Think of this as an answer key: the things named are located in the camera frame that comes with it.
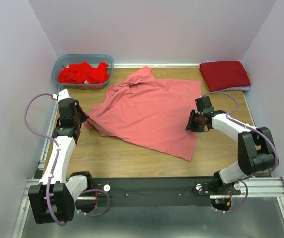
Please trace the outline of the pink t-shirt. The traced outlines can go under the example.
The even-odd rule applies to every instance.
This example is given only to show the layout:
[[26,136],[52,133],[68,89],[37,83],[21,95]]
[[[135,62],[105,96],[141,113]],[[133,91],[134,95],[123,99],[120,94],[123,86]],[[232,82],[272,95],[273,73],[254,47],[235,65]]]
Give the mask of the pink t-shirt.
[[156,79],[145,66],[111,86],[105,100],[91,108],[84,126],[191,161],[198,136],[186,126],[200,96],[201,82]]

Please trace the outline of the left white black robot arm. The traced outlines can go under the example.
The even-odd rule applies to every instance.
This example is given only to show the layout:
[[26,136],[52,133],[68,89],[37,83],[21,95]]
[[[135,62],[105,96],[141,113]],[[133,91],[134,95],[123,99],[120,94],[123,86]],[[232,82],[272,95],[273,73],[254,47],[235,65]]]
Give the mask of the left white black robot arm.
[[28,197],[37,224],[55,222],[65,226],[74,217],[76,199],[89,195],[94,184],[89,172],[66,175],[87,115],[72,97],[58,99],[57,104],[60,116],[49,137],[53,148],[48,167],[39,183],[30,186]]

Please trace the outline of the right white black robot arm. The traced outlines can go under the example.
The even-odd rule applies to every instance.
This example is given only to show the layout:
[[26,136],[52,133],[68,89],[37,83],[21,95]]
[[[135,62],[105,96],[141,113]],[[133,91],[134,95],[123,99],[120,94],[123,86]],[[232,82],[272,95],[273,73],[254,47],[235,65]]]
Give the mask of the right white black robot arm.
[[215,110],[209,96],[195,100],[197,109],[191,110],[187,131],[218,130],[237,142],[237,161],[215,172],[209,182],[197,185],[198,191],[223,194],[229,185],[256,174],[271,173],[278,165],[278,154],[271,131],[254,127],[234,119],[230,112]]

